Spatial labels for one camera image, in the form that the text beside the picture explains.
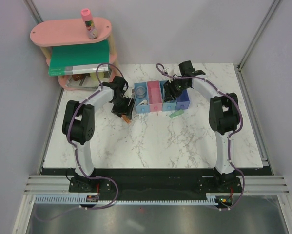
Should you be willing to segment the clear round pin jar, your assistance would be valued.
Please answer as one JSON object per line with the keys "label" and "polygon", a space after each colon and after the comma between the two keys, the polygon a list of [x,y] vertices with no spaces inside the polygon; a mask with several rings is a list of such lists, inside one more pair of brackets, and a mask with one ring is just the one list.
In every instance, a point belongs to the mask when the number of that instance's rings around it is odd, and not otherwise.
{"label": "clear round pin jar", "polygon": [[138,86],[135,88],[136,98],[142,99],[146,97],[146,88],[143,86]]}

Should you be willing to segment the dark blue plastic bin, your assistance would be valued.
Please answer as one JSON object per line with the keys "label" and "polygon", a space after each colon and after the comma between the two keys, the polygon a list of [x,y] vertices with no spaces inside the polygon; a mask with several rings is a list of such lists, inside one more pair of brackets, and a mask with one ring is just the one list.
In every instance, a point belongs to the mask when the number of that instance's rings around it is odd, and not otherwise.
{"label": "dark blue plastic bin", "polygon": [[184,90],[182,94],[176,98],[176,106],[175,110],[186,110],[189,108],[190,105],[190,98],[188,95],[188,91]]}

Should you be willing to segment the pink plastic bin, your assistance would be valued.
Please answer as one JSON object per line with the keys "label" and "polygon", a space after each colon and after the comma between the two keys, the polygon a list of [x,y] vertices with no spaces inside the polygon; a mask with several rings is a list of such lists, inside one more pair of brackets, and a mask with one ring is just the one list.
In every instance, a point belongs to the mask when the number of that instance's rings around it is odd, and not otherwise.
{"label": "pink plastic bin", "polygon": [[147,82],[148,99],[151,112],[161,112],[163,107],[162,93],[158,80]]}

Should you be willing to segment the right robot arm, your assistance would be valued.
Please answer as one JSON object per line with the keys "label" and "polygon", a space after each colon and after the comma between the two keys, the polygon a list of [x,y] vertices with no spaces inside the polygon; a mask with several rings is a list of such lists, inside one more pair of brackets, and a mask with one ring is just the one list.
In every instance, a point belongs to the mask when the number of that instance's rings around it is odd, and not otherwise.
{"label": "right robot arm", "polygon": [[216,164],[215,169],[221,175],[228,175],[236,170],[232,162],[233,135],[243,127],[243,117],[235,93],[225,93],[217,88],[202,70],[195,70],[191,61],[180,63],[181,76],[170,76],[162,64],[156,68],[162,75],[169,78],[164,83],[164,101],[172,101],[179,97],[184,90],[192,88],[198,91],[209,102],[209,125],[216,137]]}

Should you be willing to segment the orange highlighter marker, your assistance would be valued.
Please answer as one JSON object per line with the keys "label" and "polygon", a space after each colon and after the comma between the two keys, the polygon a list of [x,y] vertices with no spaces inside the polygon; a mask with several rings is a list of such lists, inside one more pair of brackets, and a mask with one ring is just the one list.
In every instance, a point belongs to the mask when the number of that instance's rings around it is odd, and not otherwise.
{"label": "orange highlighter marker", "polygon": [[131,123],[131,120],[130,120],[127,116],[123,115],[122,118],[124,119],[124,121],[125,121],[126,123],[128,123],[128,124]]}

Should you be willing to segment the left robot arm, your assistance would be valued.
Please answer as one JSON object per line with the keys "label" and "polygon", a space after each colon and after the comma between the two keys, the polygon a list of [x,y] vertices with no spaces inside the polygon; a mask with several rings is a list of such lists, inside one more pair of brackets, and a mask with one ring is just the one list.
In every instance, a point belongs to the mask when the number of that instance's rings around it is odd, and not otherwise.
{"label": "left robot arm", "polygon": [[95,131],[95,112],[106,103],[113,105],[111,112],[114,115],[127,123],[131,122],[135,99],[128,82],[120,76],[115,76],[112,82],[103,82],[84,101],[70,100],[66,104],[62,133],[73,147],[75,172],[82,176],[79,184],[87,192],[93,191],[97,186],[97,180],[91,177],[95,167],[90,149]]}

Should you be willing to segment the light blue bin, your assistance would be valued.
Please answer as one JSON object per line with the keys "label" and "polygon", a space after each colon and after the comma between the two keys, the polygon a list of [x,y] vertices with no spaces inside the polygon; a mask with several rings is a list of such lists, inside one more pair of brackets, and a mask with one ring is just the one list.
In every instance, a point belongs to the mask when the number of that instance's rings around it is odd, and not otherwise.
{"label": "light blue bin", "polygon": [[176,107],[176,100],[172,101],[165,101],[165,89],[164,89],[164,83],[166,80],[160,81],[160,88],[161,88],[161,94],[162,94],[162,111],[173,111]]}
{"label": "light blue bin", "polygon": [[135,96],[135,108],[136,108],[136,113],[138,114],[145,114],[145,113],[149,113],[150,112],[150,106],[149,104],[148,105],[143,105],[143,106],[138,106],[138,104],[143,101],[143,100],[147,100],[148,103],[149,103],[149,99],[148,99],[148,89],[147,89],[147,83],[146,82],[140,82],[140,83],[135,83],[134,84],[134,91],[135,91],[135,88],[138,87],[138,86],[143,86],[146,88],[146,97],[145,98],[142,98],[142,99],[138,99],[136,98]]}

